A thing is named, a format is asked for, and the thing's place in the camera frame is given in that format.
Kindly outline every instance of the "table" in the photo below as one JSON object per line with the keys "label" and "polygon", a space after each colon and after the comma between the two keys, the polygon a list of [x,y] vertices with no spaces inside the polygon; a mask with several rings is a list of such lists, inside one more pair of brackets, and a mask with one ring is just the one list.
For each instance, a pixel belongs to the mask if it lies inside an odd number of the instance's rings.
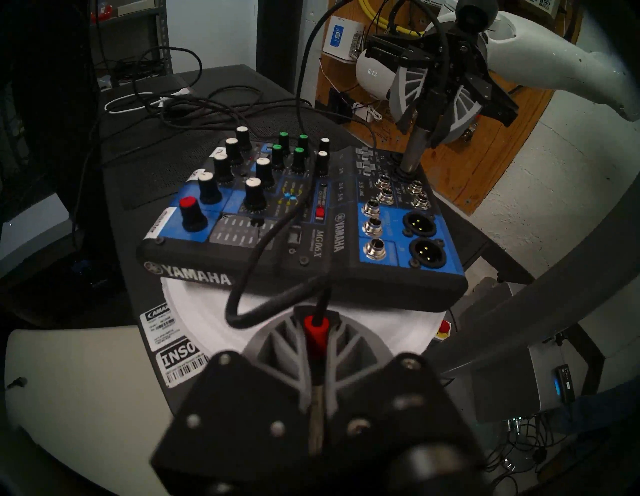
{"label": "table", "polygon": [[[179,89],[191,83],[197,72],[146,79],[139,82],[140,91],[166,91]],[[259,88],[264,92],[264,100],[291,98],[283,90],[265,77],[244,65],[218,67],[204,70],[200,80],[193,86],[199,95],[208,95],[212,91],[230,85],[246,85]],[[123,86],[103,94],[103,103],[131,93],[130,86]],[[216,98],[225,104],[239,104],[251,101],[254,97],[247,91],[234,90],[221,93]],[[143,111],[111,116],[106,118],[100,129],[101,136],[107,136],[132,124],[144,116]],[[348,146],[357,146],[361,142],[341,126],[318,114],[304,114],[305,128],[314,136],[326,136],[332,141],[332,150]],[[274,110],[250,120],[252,128],[261,136],[277,135],[286,130],[290,134],[300,133],[295,112],[290,109]],[[109,209],[111,228],[115,238],[118,258],[124,275],[131,305],[138,318],[143,342],[147,354],[160,382],[170,410],[175,413],[193,385],[193,378],[168,388],[156,361],[156,352],[151,351],[139,316],[164,303],[160,279],[148,273],[136,260],[136,247],[153,225],[160,212],[166,208],[171,195],[178,192],[186,177],[197,169],[204,159],[215,149],[223,137],[221,132],[188,131],[163,143],[113,161],[118,154],[148,145],[160,138],[174,135],[157,120],[147,120],[132,129],[105,142],[102,146],[104,167],[104,188]],[[514,282],[524,282],[527,273],[518,264],[492,243],[484,234],[467,220],[441,203],[442,214],[451,231],[453,242],[460,259],[467,269],[483,252],[493,253],[491,260],[496,268],[502,270],[501,277]]]}

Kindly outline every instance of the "white cable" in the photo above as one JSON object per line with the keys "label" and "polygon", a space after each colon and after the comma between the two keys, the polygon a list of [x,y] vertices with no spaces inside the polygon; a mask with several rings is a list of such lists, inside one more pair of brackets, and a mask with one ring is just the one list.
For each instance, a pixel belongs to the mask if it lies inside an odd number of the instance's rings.
{"label": "white cable", "polygon": [[[150,92],[142,92],[142,93],[139,93],[139,95],[153,95],[153,93],[150,93]],[[118,101],[120,101],[120,100],[124,100],[124,99],[131,98],[131,97],[135,97],[135,96],[136,96],[136,95],[135,95],[135,93],[131,93],[130,95],[124,95],[123,97],[116,98],[115,100],[112,100],[112,101],[110,101],[110,102],[107,102],[107,104],[104,106],[104,111],[105,111],[105,112],[108,112],[108,113],[110,113],[110,114],[112,114],[112,115],[116,115],[116,114],[126,114],[127,112],[135,112],[136,110],[142,110],[142,109],[144,109],[144,108],[145,108],[144,106],[142,106],[142,107],[136,107],[136,108],[134,108],[134,109],[126,109],[126,110],[118,110],[118,111],[112,111],[112,110],[109,110],[109,108],[108,108],[108,107],[109,107],[109,105],[111,105],[111,104],[112,104],[112,103],[114,103],[114,102],[118,102]],[[157,102],[153,102],[153,103],[151,103],[150,105],[158,105],[161,101],[162,101],[162,100],[158,100]]]}

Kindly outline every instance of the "white sticker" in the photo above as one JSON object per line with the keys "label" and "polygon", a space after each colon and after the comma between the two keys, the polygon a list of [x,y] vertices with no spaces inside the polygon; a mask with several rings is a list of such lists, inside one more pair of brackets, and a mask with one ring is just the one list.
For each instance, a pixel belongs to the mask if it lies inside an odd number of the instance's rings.
{"label": "white sticker", "polygon": [[215,150],[213,150],[213,153],[211,155],[209,155],[209,157],[212,157],[213,155],[217,154],[217,153],[227,153],[227,149],[225,147],[218,147]]}
{"label": "white sticker", "polygon": [[198,174],[200,174],[200,172],[204,172],[204,169],[198,169],[193,171],[193,174],[189,176],[189,179],[187,179],[187,182],[195,181],[198,178]]}
{"label": "white sticker", "polygon": [[140,322],[151,351],[157,351],[184,337],[184,332],[176,324],[171,309],[166,303],[140,315]]}
{"label": "white sticker", "polygon": [[185,337],[156,355],[160,371],[167,387],[178,384],[200,374],[209,358]]}
{"label": "white sticker", "polygon": [[158,220],[156,221],[156,223],[153,225],[151,229],[149,229],[149,232],[147,232],[145,239],[157,238],[160,235],[160,232],[162,231],[164,226],[166,226],[166,223],[169,222],[169,219],[171,218],[175,210],[176,210],[176,207],[165,208],[164,211],[160,214],[160,217],[158,217]]}

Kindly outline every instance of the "yamaha mixer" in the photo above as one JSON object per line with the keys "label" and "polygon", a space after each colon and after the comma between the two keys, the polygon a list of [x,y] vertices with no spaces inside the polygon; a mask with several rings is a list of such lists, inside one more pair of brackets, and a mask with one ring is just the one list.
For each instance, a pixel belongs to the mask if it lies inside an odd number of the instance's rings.
{"label": "yamaha mixer", "polygon": [[[267,246],[249,291],[275,294],[330,273],[336,300],[441,312],[467,280],[421,168],[396,173],[401,154],[349,147],[311,151],[251,141],[241,126],[193,172],[138,246],[151,273],[230,287],[260,237],[314,186],[308,205]],[[310,176],[312,161],[316,181]]]}

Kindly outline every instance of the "knob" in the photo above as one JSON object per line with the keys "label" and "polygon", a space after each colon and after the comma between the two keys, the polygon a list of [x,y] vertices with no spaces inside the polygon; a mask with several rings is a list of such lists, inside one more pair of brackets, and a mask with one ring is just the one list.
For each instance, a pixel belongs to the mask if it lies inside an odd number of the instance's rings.
{"label": "knob", "polygon": [[298,148],[302,148],[305,151],[305,157],[309,156],[309,137],[306,134],[300,134]]}
{"label": "knob", "polygon": [[224,152],[213,155],[213,166],[216,171],[216,181],[220,184],[233,181],[234,175],[231,173],[229,158]]}
{"label": "knob", "polygon": [[271,167],[274,170],[284,169],[284,149],[282,145],[273,145],[271,148]]}
{"label": "knob", "polygon": [[260,158],[255,161],[255,176],[262,181],[264,188],[270,188],[276,184],[271,173],[271,161],[269,159]]}
{"label": "knob", "polygon": [[222,193],[218,189],[218,183],[211,172],[200,172],[198,174],[198,184],[200,185],[200,201],[205,205],[214,205],[222,200]]}
{"label": "knob", "polygon": [[264,210],[267,207],[262,181],[257,177],[250,177],[244,184],[244,206],[250,212]]}
{"label": "knob", "polygon": [[194,196],[185,196],[180,200],[180,212],[182,213],[182,227],[189,232],[203,230],[208,222],[200,210],[200,204]]}
{"label": "knob", "polygon": [[241,150],[251,150],[251,138],[249,137],[249,128],[245,125],[236,127],[236,138],[240,144]]}
{"label": "knob", "polygon": [[331,147],[331,140],[329,138],[323,138],[320,140],[320,151],[329,153]]}
{"label": "knob", "polygon": [[305,164],[305,150],[304,148],[296,148],[293,150],[293,165],[291,170],[296,174],[304,174],[307,166]]}
{"label": "knob", "polygon": [[318,152],[316,158],[316,175],[329,175],[329,154],[327,152]]}
{"label": "knob", "polygon": [[227,138],[225,144],[227,146],[227,156],[232,166],[240,165],[244,162],[237,138]]}
{"label": "knob", "polygon": [[282,153],[284,153],[285,156],[291,153],[291,150],[289,150],[289,133],[288,132],[283,131],[280,133],[278,137],[278,143],[282,147]]}

